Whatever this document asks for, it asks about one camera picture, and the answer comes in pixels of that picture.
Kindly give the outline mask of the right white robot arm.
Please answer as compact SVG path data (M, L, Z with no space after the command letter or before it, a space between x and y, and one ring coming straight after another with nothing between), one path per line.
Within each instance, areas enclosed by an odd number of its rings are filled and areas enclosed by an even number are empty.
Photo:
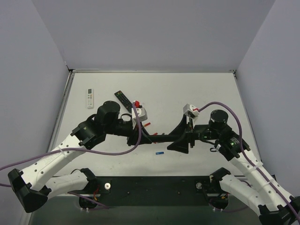
M287 225L299 221L300 198L286 191L256 158L242 138L242 127L231 110L214 110L206 125L195 125L201 109L187 105L179 125L168 135L152 135L152 143L169 142L168 150L188 153L195 141L214 142L214 149L235 166L250 183L220 168L210 175L217 190L228 192L254 211L264 225Z

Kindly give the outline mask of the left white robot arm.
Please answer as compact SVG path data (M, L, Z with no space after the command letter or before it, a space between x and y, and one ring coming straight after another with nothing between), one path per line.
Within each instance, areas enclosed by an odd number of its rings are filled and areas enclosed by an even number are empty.
M96 176L88 168L80 169L69 175L54 177L54 175L72 162L78 156L96 153L93 148L104 142L107 134L131 138L138 134L132 148L124 152L99 152L107 156L121 156L135 150L142 139L142 122L148 115L138 101L132 103L131 120L119 118L120 105L114 101L106 101L97 113L81 122L52 151L38 157L34 164L22 169L13 169L8 173L8 179L13 192L27 213L41 208L47 200L74 190L90 193L95 190Z

